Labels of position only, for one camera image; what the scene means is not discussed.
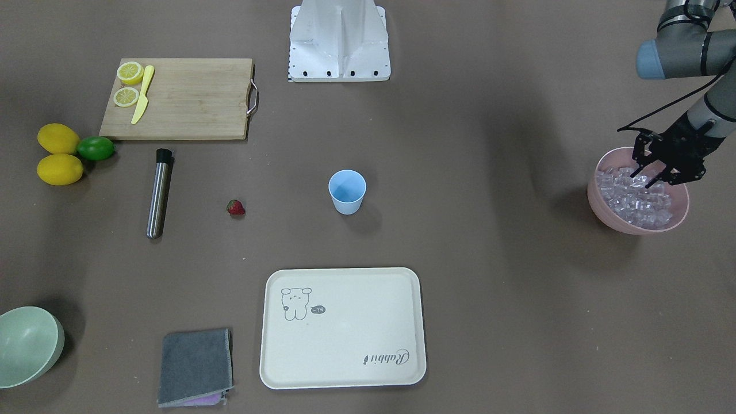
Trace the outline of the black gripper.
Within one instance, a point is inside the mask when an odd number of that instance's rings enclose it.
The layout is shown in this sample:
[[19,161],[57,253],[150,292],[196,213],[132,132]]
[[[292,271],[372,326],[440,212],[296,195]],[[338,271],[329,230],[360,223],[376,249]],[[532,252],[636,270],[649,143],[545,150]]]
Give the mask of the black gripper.
[[[630,177],[636,178],[651,164],[662,168],[647,182],[647,189],[657,182],[676,186],[701,180],[707,171],[704,158],[715,152],[725,140],[723,137],[711,135],[710,129],[714,126],[715,121],[707,120],[701,128],[694,128],[688,115],[684,113],[661,134],[660,140],[654,131],[639,131],[632,152],[632,159],[637,163],[637,168]],[[646,153],[647,145],[652,142],[653,155],[660,162],[655,162],[655,158]]]

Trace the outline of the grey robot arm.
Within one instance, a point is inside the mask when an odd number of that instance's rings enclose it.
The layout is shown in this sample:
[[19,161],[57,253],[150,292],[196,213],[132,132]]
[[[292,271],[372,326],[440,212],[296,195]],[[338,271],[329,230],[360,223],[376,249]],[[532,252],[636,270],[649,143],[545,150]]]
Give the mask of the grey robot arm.
[[735,128],[733,29],[710,31],[720,8],[734,11],[733,1],[667,1],[654,39],[637,52],[642,79],[710,76],[699,98],[662,133],[638,128],[632,159],[637,173],[655,162],[664,168],[649,182],[681,185],[702,179],[705,158]]

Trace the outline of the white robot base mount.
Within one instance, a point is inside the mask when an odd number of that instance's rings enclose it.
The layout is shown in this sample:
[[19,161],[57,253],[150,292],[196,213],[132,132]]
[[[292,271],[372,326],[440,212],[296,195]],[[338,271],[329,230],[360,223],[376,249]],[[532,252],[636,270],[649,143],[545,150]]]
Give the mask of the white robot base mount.
[[390,79],[386,10],[375,2],[303,1],[290,18],[289,81]]

